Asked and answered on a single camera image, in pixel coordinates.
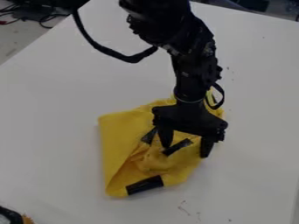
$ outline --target gray floor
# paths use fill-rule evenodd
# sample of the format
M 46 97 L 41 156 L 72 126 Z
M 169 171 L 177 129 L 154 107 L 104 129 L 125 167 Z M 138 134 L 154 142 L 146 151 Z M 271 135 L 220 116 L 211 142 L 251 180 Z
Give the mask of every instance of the gray floor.
M 0 9 L 8 5 L 11 3 L 0 0 Z M 13 19 L 11 16 L 0 17 L 2 21 Z M 51 25 L 57 24 L 62 19 L 59 17 L 53 20 Z M 18 21 L 15 24 L 0 25 L 0 65 L 48 31 L 37 22 L 32 21 Z

